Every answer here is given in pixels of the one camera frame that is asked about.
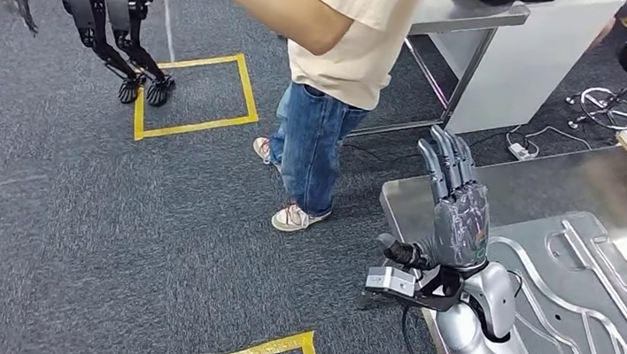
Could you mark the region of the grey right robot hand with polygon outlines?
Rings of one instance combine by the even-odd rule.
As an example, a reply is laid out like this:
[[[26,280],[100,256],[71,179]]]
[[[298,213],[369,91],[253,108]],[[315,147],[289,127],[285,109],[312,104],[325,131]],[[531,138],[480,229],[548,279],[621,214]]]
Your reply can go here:
[[[406,268],[469,270],[487,260],[488,189],[477,179],[470,148],[460,136],[438,125],[430,128],[430,135],[435,146],[418,141],[430,177],[434,215],[430,232],[411,243],[385,233],[376,240],[385,258]]]

